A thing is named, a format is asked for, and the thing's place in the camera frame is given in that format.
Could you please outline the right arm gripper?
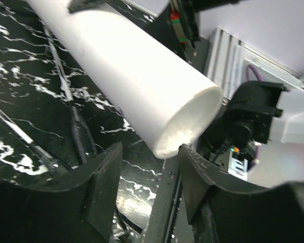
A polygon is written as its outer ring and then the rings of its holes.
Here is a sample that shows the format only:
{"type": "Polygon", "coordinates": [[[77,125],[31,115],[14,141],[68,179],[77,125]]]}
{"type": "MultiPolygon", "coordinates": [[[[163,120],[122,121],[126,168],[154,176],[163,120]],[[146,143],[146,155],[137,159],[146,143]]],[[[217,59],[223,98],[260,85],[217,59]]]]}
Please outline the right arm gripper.
{"type": "Polygon", "coordinates": [[[266,144],[273,118],[280,118],[277,108],[284,85],[273,82],[249,81],[241,84],[231,100],[206,129],[205,140],[218,157],[232,148],[246,149],[250,141],[266,144]]]}

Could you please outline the white shuttlecock tube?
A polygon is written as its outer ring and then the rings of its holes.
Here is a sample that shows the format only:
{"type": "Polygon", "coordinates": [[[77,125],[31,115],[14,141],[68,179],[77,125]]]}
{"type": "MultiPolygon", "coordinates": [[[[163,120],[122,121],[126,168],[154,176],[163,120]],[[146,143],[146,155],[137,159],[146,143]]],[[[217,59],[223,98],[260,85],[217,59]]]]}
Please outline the white shuttlecock tube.
{"type": "Polygon", "coordinates": [[[222,89],[108,4],[74,14],[68,1],[29,5],[157,158],[217,115],[222,89]]]}

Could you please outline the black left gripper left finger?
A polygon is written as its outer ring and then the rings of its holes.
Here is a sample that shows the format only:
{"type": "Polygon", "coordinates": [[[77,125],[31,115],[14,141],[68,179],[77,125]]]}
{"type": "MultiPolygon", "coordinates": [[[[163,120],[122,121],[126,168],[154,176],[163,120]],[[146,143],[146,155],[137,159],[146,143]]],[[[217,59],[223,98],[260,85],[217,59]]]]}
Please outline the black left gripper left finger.
{"type": "Polygon", "coordinates": [[[108,242],[123,146],[38,187],[0,179],[0,242],[108,242]]]}

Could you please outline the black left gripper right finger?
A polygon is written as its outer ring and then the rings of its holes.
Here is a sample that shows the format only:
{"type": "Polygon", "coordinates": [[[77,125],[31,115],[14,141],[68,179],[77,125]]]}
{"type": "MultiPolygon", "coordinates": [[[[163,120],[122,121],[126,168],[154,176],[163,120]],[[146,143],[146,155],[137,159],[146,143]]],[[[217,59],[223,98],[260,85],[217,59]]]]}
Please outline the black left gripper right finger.
{"type": "Polygon", "coordinates": [[[179,148],[179,162],[195,242],[304,242],[304,182],[254,185],[187,145],[179,148]]]}

